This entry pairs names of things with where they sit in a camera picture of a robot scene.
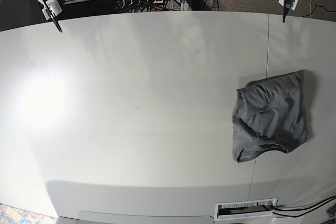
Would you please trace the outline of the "grey T-shirt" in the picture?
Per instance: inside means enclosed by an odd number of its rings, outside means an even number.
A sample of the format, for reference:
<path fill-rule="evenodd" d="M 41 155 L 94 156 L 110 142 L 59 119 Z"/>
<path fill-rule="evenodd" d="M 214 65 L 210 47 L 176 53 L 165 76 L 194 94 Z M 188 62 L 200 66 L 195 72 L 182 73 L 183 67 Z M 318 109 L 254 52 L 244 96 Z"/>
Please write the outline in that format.
<path fill-rule="evenodd" d="M 232 112 L 233 160 L 243 163 L 265 152 L 290 153 L 308 139 L 303 104 L 304 71 L 258 80 L 236 91 Z"/>

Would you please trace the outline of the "black power strip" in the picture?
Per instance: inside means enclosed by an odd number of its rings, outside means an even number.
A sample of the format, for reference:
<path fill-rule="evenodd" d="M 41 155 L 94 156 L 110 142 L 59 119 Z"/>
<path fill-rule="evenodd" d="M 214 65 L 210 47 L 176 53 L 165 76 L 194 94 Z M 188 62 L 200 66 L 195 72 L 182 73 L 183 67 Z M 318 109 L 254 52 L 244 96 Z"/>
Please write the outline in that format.
<path fill-rule="evenodd" d="M 157 7 L 166 9 L 165 0 L 122 0 L 122 8 Z"/>

